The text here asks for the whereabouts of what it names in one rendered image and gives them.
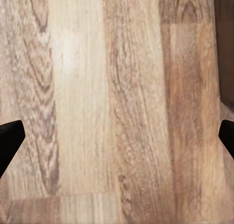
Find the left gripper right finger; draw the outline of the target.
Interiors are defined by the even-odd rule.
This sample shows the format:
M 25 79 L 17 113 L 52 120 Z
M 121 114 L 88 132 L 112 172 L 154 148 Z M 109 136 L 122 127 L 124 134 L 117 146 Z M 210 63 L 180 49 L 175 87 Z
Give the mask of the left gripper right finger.
M 219 129 L 218 137 L 234 159 L 234 122 L 223 120 Z

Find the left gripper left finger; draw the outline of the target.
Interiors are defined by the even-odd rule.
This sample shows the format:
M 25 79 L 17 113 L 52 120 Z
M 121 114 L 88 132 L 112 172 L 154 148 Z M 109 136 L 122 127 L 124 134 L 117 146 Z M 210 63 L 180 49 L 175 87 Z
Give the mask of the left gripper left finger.
M 0 125 L 0 178 L 25 139 L 21 120 Z

